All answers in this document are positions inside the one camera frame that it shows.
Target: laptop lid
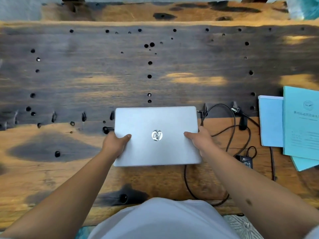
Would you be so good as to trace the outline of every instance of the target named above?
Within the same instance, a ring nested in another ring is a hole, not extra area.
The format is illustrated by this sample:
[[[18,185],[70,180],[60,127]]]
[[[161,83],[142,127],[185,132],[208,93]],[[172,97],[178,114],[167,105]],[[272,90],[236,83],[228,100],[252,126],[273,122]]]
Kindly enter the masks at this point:
[[[131,134],[116,167],[195,164],[202,159],[184,132],[198,132],[194,106],[117,108],[114,132]]]

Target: right hand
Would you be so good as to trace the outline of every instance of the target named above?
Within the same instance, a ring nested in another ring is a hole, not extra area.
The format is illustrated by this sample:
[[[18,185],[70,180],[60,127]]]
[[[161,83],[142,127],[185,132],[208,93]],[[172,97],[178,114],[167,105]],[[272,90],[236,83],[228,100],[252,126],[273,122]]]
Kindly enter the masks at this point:
[[[209,148],[216,147],[216,145],[214,144],[212,137],[206,128],[199,126],[198,129],[198,133],[184,132],[184,136],[191,139],[195,147],[199,149],[200,155],[205,157],[206,151]]]

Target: wood grain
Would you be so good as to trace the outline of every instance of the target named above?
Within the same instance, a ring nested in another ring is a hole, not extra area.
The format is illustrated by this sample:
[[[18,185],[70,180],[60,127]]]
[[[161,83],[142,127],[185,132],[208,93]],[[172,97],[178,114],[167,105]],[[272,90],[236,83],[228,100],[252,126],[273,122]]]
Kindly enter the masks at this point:
[[[229,21],[288,20],[285,1],[274,3],[181,2],[48,3],[42,6],[42,20],[51,21]]]
[[[105,136],[102,128],[113,126],[110,116],[116,107],[201,109],[204,104],[237,101],[250,116],[257,116],[252,92],[277,96],[286,84],[319,87],[317,21],[17,22],[0,27],[1,229],[98,152]],[[152,93],[152,103],[147,93]],[[212,134],[232,125],[223,109],[212,110],[209,117],[204,125]],[[258,149],[254,169],[270,178],[269,149],[261,146],[257,127],[250,122],[249,127],[249,145]],[[230,133],[213,140],[225,148]],[[237,130],[229,153],[235,154],[247,138],[247,131]],[[274,149],[274,157],[277,182],[319,208],[318,170],[297,172],[280,149]],[[199,198],[225,196],[206,163],[189,166],[187,179]],[[122,194],[129,197],[125,205],[119,199]],[[85,224],[95,225],[152,197],[192,199],[183,166],[112,167]],[[218,211],[239,212],[232,201]]]

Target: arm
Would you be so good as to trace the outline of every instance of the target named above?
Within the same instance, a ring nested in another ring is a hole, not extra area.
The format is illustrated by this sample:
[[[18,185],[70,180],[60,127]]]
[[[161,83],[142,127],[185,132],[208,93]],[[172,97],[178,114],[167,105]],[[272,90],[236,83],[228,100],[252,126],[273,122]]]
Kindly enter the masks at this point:
[[[74,238],[88,215],[106,175],[131,135],[110,132],[101,152],[40,204],[15,221],[1,237]]]
[[[265,239],[301,239],[319,225],[316,208],[221,150],[204,127],[199,128],[199,133],[184,134],[200,150],[236,205]]]

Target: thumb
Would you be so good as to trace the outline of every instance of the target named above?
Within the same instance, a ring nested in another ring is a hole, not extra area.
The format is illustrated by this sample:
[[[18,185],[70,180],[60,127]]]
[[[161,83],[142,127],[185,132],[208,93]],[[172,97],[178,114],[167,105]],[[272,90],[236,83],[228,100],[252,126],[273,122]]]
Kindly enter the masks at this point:
[[[127,144],[127,142],[131,139],[131,136],[132,136],[131,134],[127,134],[126,136],[120,138],[123,145]]]
[[[184,136],[186,136],[187,138],[193,140],[195,138],[195,135],[197,133],[192,133],[192,132],[184,132]]]

